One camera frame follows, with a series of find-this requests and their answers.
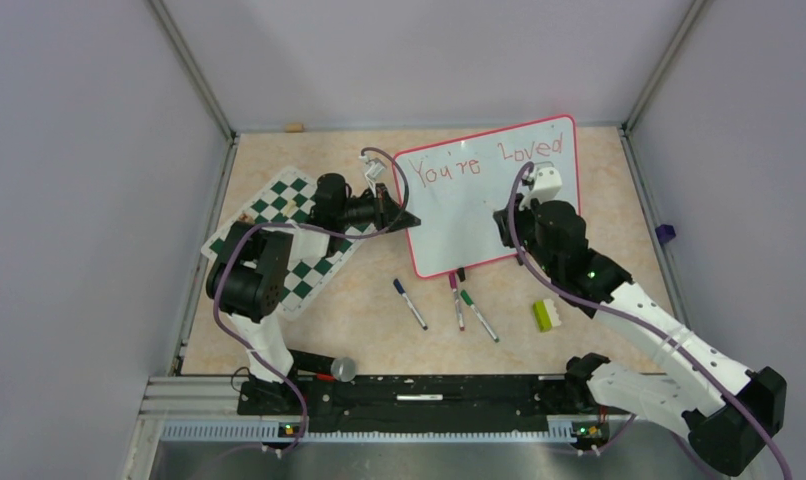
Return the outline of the pink-framed whiteboard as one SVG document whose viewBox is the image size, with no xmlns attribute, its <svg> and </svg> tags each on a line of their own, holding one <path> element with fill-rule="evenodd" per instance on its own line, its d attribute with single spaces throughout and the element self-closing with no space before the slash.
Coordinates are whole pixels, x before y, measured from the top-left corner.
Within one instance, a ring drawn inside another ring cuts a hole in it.
<svg viewBox="0 0 806 480">
<path fill-rule="evenodd" d="M 581 206 L 576 123 L 569 115 L 494 129 L 399 152 L 409 192 L 407 211 L 420 223 L 407 229 L 415 274 L 445 276 L 512 255 L 494 212 L 510 198 L 515 176 L 532 162 L 562 181 L 556 199 Z"/>
</svg>

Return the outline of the black microphone silver head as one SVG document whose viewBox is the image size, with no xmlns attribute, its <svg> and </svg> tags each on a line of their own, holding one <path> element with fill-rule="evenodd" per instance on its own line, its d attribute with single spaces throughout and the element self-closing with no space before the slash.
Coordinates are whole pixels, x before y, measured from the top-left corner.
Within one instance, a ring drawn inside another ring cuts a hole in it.
<svg viewBox="0 0 806 480">
<path fill-rule="evenodd" d="M 341 382 L 350 382 L 357 376 L 356 362 L 349 357 L 329 357 L 294 349 L 289 352 L 293 367 L 298 371 L 331 376 Z"/>
</svg>

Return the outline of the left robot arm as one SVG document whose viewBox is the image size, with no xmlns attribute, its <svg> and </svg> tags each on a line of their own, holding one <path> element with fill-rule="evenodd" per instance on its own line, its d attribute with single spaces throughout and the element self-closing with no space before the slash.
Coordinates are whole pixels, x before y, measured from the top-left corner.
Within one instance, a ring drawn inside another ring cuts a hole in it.
<svg viewBox="0 0 806 480">
<path fill-rule="evenodd" d="M 311 200 L 303 222 L 234 223 L 205 284 L 215 324 L 248 356 L 249 387 L 281 414 L 293 410 L 300 397 L 299 386 L 289 377 L 295 360 L 277 318 L 290 263 L 330 259 L 344 241 L 356 240 L 356 227 L 372 226 L 380 235 L 421 223 L 405 200 L 392 198 L 385 184 L 355 196 L 337 173 L 318 179 Z"/>
</svg>

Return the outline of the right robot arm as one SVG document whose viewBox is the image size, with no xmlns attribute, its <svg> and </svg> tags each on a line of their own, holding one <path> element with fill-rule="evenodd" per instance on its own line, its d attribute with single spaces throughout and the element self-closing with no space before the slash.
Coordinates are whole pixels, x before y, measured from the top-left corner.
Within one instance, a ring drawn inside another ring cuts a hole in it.
<svg viewBox="0 0 806 480">
<path fill-rule="evenodd" d="M 586 222 L 569 203 L 515 195 L 493 219 L 501 243 L 545 287 L 617 332 L 665 373 L 638 374 L 597 354 L 570 361 L 568 404 L 628 411 L 687 440 L 716 471 L 738 476 L 768 449 L 784 478 L 791 467 L 774 441 L 785 416 L 787 382 L 776 370 L 751 369 L 702 340 L 660 307 L 611 258 L 590 247 Z"/>
</svg>

